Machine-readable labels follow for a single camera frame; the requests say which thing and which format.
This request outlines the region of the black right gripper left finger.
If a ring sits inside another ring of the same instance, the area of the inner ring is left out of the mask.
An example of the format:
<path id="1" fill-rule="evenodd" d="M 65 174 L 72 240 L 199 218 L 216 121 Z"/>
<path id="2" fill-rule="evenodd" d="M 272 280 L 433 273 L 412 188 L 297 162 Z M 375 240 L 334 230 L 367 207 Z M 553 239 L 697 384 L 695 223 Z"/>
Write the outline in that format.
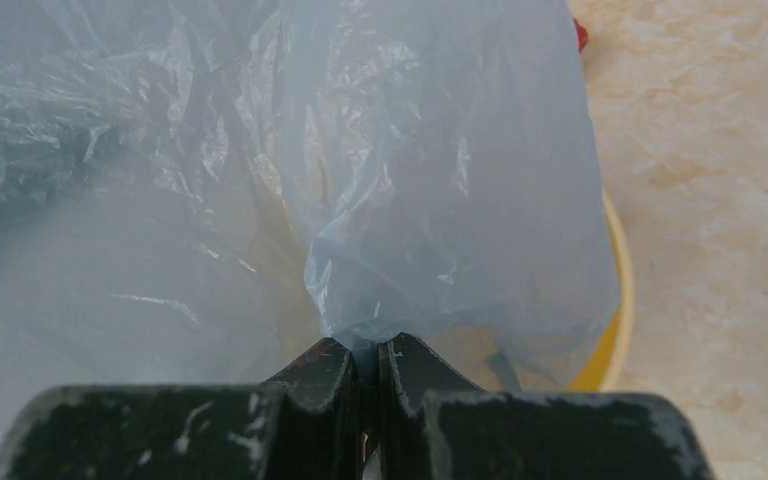
<path id="1" fill-rule="evenodd" d="M 351 354 L 315 343 L 259 384 L 48 389 L 0 446 L 0 479 L 357 479 Z"/>

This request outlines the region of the yellow plastic trash bin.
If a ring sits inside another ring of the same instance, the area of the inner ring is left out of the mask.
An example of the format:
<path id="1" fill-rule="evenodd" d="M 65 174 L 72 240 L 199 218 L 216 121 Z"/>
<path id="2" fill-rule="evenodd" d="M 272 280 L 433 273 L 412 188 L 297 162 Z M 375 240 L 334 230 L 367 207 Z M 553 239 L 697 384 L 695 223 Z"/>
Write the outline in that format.
<path id="1" fill-rule="evenodd" d="M 606 191 L 603 203 L 615 258 L 620 302 L 600 336 L 587 363 L 570 382 L 572 391 L 604 391 L 614 388 L 625 367 L 635 320 L 635 280 L 625 228 Z"/>

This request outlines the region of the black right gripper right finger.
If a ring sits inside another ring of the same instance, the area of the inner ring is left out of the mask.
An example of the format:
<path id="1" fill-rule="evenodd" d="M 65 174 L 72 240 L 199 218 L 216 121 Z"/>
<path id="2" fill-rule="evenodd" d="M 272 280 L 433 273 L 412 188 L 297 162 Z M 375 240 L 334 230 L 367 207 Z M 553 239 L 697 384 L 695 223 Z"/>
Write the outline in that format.
<path id="1" fill-rule="evenodd" d="M 642 393 L 488 392 L 424 342 L 380 345 L 387 479 L 709 479 L 686 417 Z"/>

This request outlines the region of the blue plastic trash bag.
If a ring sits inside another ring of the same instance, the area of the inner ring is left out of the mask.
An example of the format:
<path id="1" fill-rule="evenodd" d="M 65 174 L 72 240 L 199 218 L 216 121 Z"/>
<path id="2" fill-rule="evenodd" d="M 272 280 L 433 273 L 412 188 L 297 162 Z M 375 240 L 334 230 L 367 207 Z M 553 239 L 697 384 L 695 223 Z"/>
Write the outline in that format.
<path id="1" fill-rule="evenodd" d="M 0 442 L 322 337 L 560 389 L 619 301 L 563 1 L 0 1 Z"/>

